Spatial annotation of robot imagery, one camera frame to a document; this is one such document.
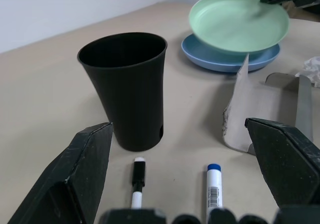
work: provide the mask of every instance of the barcode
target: barcode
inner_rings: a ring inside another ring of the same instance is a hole
[[[219,196],[219,188],[217,187],[209,187],[209,203],[208,206],[210,208],[218,207],[218,196]]]

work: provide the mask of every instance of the hole in cup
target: hole in cup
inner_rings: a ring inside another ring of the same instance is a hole
[[[153,59],[166,47],[167,42],[152,33],[121,33],[87,44],[78,59],[94,67],[125,67]]]
[[[160,128],[160,139],[162,138],[162,136],[164,135],[164,126],[162,125],[161,128]]]

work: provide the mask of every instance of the green plate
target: green plate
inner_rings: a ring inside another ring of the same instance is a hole
[[[196,37],[230,52],[256,52],[284,38],[289,16],[278,4],[260,0],[200,0],[189,14]]]

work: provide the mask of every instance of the blue plate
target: blue plate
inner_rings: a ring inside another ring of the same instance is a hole
[[[228,55],[201,43],[193,34],[181,44],[182,50],[193,63],[219,72],[238,72],[246,54]],[[249,71],[260,69],[274,61],[280,52],[278,44],[249,55]]]

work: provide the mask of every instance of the marker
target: marker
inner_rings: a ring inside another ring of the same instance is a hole
[[[210,164],[206,173],[206,223],[215,208],[222,208],[222,175],[218,164]]]
[[[144,158],[136,158],[133,163],[131,208],[139,209],[142,206],[142,188],[145,186],[145,176],[146,161]]]

